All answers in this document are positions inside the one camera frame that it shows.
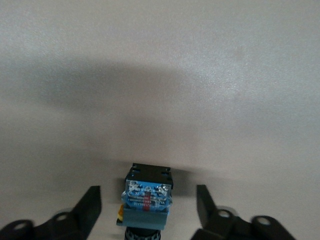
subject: electrical component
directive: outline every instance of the electrical component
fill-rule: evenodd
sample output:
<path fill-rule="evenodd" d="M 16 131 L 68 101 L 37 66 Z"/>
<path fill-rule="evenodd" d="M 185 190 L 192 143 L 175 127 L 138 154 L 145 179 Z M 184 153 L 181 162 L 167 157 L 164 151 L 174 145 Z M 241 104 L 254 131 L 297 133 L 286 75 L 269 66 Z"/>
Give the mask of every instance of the electrical component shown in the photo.
<path fill-rule="evenodd" d="M 116 222 L 127 226 L 126 239 L 160 238 L 173 202 L 173 186 L 170 167 L 133 163 L 125 178 Z"/>

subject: black terminal block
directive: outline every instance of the black terminal block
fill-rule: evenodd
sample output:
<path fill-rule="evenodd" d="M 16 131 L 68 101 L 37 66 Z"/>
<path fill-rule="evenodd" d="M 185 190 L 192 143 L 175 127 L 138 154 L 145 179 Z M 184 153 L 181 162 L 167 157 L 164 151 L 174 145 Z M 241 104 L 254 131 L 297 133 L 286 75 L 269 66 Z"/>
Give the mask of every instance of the black terminal block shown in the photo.
<path fill-rule="evenodd" d="M 133 163 L 125 180 L 166 184 L 171 185 L 171 189 L 174 188 L 171 168 L 166 166 Z"/>

